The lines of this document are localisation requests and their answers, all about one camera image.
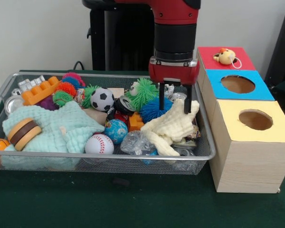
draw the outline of light green washcloth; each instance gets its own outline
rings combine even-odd
[[[103,132],[105,129],[87,116],[75,101],[71,101],[55,111],[45,110],[35,105],[21,107],[3,122],[3,131],[8,135],[17,123],[29,117],[41,127],[42,133],[25,146],[22,151],[26,152],[84,153],[88,139],[95,132]],[[6,150],[15,151],[13,146],[9,146]],[[70,170],[75,168],[79,160],[78,158],[2,156],[1,164],[6,169]]]

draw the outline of baseball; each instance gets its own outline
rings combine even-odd
[[[104,134],[93,135],[85,145],[86,153],[113,154],[112,140]]]

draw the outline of yellow toy chick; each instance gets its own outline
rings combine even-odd
[[[221,48],[218,55],[213,57],[214,60],[224,65],[232,64],[236,58],[236,53],[227,48]]]

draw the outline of white wall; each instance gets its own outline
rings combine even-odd
[[[285,0],[202,0],[196,46],[243,46],[264,77]],[[19,69],[92,68],[89,9],[80,0],[0,1],[0,84]]]

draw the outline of power cord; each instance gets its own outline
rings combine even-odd
[[[82,70],[85,70],[84,65],[83,65],[82,62],[80,62],[80,61],[77,61],[77,62],[75,63],[75,65],[74,65],[74,67],[73,67],[73,70],[76,70],[78,64],[81,66],[81,69],[82,69]]]

